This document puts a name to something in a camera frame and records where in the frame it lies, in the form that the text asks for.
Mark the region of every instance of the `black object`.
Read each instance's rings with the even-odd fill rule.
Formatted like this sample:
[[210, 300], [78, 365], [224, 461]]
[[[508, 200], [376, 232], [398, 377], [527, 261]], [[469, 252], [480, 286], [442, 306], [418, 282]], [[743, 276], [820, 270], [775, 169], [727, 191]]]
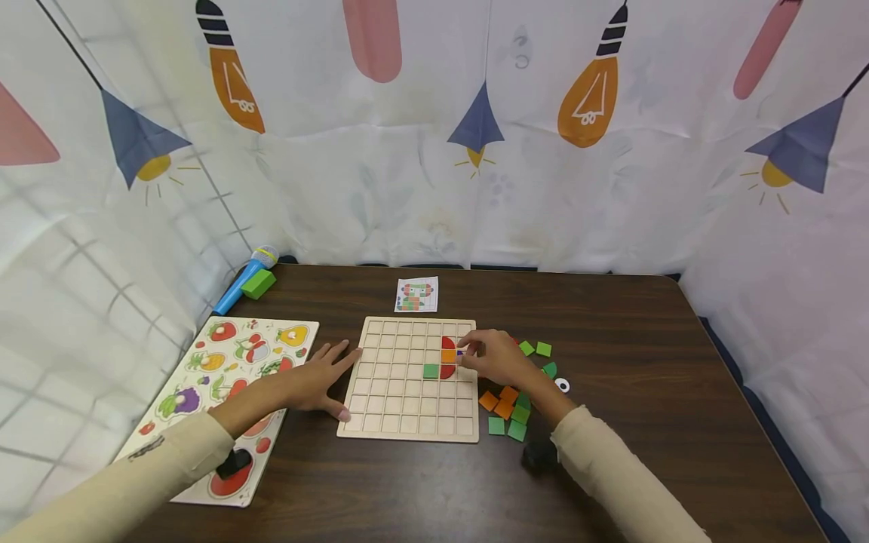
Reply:
[[229, 452], [229, 456], [227, 456], [226, 460], [217, 467], [215, 472], [222, 480], [226, 480], [238, 473], [243, 467], [247, 466], [252, 461], [254, 461], [254, 457], [250, 455], [247, 449], [236, 449]]
[[530, 441], [522, 451], [522, 465], [532, 473], [543, 473], [558, 466], [558, 451], [550, 440]]

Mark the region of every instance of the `hand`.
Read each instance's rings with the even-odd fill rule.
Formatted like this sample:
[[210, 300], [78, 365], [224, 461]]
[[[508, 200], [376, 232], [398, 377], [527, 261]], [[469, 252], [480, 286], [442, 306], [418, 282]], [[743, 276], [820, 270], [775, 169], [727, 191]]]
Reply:
[[343, 422], [350, 420], [350, 412], [344, 404], [326, 395], [328, 388], [359, 360], [361, 348], [335, 362], [348, 344], [347, 340], [334, 347], [327, 343], [307, 364], [254, 381], [239, 394], [212, 409], [211, 416], [233, 438], [238, 438], [267, 414], [284, 408], [302, 411], [321, 409]]
[[524, 389], [541, 372], [503, 330], [472, 330], [457, 345], [465, 346], [468, 350], [459, 358], [459, 364], [499, 385]]

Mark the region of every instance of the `pink shape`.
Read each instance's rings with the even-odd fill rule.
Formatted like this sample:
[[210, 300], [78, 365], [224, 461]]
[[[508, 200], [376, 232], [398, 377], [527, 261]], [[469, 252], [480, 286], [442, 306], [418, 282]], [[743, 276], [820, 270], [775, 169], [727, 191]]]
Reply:
[[60, 159], [54, 144], [0, 83], [0, 166], [45, 164]]
[[775, 0], [773, 10], [760, 27], [760, 32], [736, 75], [736, 81], [733, 82], [733, 94], [737, 98], [745, 100], [754, 92], [802, 5], [803, 0]]
[[343, 0], [347, 36], [356, 68], [378, 83], [401, 71], [401, 35], [395, 0]]

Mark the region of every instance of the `wooden grid board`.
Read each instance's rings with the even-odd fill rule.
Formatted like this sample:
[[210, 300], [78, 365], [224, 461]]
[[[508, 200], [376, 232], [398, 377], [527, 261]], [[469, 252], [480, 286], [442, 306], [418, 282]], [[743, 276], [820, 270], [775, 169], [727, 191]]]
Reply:
[[[139, 421], [115, 460], [156, 439], [184, 417], [207, 412], [249, 383], [305, 363], [319, 322], [211, 317]], [[172, 501], [247, 507], [254, 499], [285, 410], [269, 414], [235, 441], [253, 462], [227, 480], [212, 472]]]
[[[479, 442], [477, 372], [456, 367], [448, 347], [475, 328], [475, 321], [366, 317], [344, 400], [351, 418], [338, 424], [338, 437]], [[447, 371], [425, 378], [433, 365]]]

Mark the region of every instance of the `light bulb print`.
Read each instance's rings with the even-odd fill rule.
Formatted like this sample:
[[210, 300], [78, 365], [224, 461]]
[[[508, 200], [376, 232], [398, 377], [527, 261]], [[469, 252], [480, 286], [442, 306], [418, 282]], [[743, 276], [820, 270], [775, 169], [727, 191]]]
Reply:
[[594, 60], [561, 102], [558, 133], [577, 147], [591, 147], [607, 133], [619, 94], [617, 55], [626, 29], [627, 0], [604, 29]]

